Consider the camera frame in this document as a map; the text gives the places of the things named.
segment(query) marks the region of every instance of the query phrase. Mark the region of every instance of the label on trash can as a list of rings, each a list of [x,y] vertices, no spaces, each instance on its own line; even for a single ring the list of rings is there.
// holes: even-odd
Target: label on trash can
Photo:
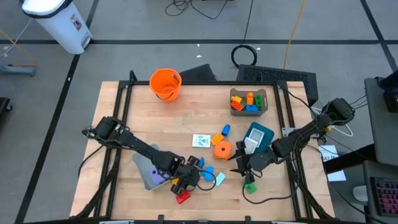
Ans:
[[[77,18],[76,14],[73,13],[73,15],[70,17],[70,21],[75,25],[76,30],[80,30],[81,28],[81,23],[79,19]]]

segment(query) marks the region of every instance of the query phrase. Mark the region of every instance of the table leg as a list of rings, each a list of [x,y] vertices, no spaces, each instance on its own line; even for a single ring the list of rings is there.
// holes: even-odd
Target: table leg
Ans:
[[[327,174],[330,174],[345,168],[360,165],[365,160],[377,162],[374,144],[370,144],[358,149],[357,151],[326,161],[325,170]]]

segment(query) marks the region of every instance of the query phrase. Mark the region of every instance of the yellow lego brick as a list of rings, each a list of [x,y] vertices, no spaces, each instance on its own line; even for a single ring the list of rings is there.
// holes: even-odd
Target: yellow lego brick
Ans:
[[[238,103],[241,103],[242,98],[238,97],[238,96],[231,96],[231,101],[236,101]]]
[[[211,139],[211,143],[213,143],[213,145],[217,145],[217,143],[223,140],[223,138],[224,136],[221,133],[218,133],[216,136],[214,136],[214,138]]]
[[[174,179],[174,180],[172,180],[172,183],[175,185],[175,184],[177,184],[178,183],[178,178],[177,179]]]

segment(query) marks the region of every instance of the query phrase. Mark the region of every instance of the floor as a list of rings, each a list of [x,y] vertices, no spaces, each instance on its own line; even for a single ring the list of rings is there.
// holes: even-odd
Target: floor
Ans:
[[[139,80],[148,80],[156,68],[183,71],[204,63],[220,80],[235,80],[238,70],[230,52],[243,38],[250,1],[228,2],[216,20],[192,8],[180,16],[167,16],[164,9],[170,2],[75,0],[95,39],[80,56],[66,53],[36,21],[31,22],[20,44],[38,61],[36,76],[0,76],[0,96],[11,98],[14,107],[0,132],[0,170],[6,170],[0,182],[1,223],[15,222],[37,159],[46,156],[24,221],[69,216],[87,143],[80,131],[91,124],[101,82],[125,80],[131,69]],[[212,16],[223,3],[194,1]],[[301,1],[254,0],[247,42],[259,49],[257,65],[283,67],[300,5]],[[16,38],[29,18],[18,1],[4,1],[2,6],[0,29]],[[336,97],[353,101],[363,96],[364,78],[384,77],[396,69],[397,11],[395,0],[308,0],[295,35],[302,41],[291,46],[287,68],[316,73],[323,104]],[[1,36],[0,48],[7,45]],[[236,60],[251,63],[252,55],[239,50]],[[27,63],[27,59],[13,50],[2,62]],[[352,138],[336,131],[330,135],[353,149],[372,143],[366,107],[357,110],[349,126]],[[339,145],[337,149],[348,152]],[[347,169],[346,175],[348,181],[333,185],[355,202],[351,189],[363,183],[361,168]],[[337,194],[331,196],[338,218],[364,221]]]

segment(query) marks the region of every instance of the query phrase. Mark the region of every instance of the orange bucket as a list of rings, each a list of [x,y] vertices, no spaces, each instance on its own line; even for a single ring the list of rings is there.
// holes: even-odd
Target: orange bucket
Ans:
[[[165,102],[171,102],[178,97],[181,84],[181,75],[171,68],[156,70],[149,80],[151,90]]]

